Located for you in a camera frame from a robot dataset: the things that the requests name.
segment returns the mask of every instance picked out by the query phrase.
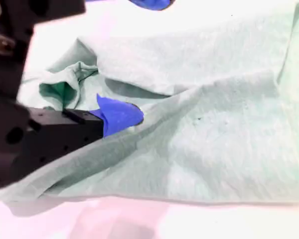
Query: blue object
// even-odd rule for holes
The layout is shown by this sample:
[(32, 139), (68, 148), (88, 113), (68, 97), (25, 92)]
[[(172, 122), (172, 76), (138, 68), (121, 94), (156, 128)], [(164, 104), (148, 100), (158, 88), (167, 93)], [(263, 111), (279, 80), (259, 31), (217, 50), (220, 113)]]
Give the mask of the blue object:
[(144, 119), (143, 112), (132, 104), (101, 97), (99, 94), (97, 102), (100, 108), (90, 113), (103, 120), (103, 137), (135, 126)]
[(150, 10), (163, 10), (172, 3), (172, 0), (129, 0), (129, 1), (136, 4), (137, 6), (150, 9)]

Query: black metal bracket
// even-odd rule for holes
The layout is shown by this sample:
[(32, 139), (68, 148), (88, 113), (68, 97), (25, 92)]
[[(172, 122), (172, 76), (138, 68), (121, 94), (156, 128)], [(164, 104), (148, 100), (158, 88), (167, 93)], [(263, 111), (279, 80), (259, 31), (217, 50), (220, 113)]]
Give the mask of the black metal bracket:
[(0, 164), (0, 187), (103, 137), (103, 121), (89, 112), (28, 110), (26, 132), (16, 127), (6, 136), (7, 144), (20, 144), (21, 150), (9, 166)]

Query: wrinkled fabric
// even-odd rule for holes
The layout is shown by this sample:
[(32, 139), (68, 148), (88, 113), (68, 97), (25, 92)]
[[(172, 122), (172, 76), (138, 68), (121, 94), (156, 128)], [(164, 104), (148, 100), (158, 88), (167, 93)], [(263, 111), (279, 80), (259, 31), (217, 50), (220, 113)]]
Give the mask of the wrinkled fabric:
[(133, 103), (144, 122), (0, 190), (0, 199), (116, 195), (182, 202), (299, 202), (299, 4), (151, 37), (80, 37), (26, 106)]

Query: light green towel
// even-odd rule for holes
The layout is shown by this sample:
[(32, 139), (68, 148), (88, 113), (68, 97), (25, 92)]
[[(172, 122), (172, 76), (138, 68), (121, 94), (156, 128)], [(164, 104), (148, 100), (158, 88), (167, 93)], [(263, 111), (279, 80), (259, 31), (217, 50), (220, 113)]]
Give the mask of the light green towel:
[(299, 201), (299, 4), (182, 33), (81, 37), (48, 71), (26, 73), (18, 100), (94, 110), (97, 93), (137, 104), (145, 121), (0, 199)]

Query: white surface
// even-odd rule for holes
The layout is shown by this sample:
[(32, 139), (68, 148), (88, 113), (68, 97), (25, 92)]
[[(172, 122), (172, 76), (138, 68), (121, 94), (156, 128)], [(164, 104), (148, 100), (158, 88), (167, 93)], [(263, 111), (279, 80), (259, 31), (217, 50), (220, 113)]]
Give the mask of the white surface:
[[(264, 2), (269, 7), (281, 1), (178, 0), (164, 14), (135, 8), (127, 1), (93, 3), (85, 15), (37, 26), (27, 69), (48, 66), (81, 34), (151, 34), (167, 26), (181, 30), (193, 27), (198, 16), (206, 24), (215, 24), (231, 15), (255, 13)], [(226, 237), (299, 239), (299, 205), (197, 207), (117, 198), (0, 202), (0, 239)]]

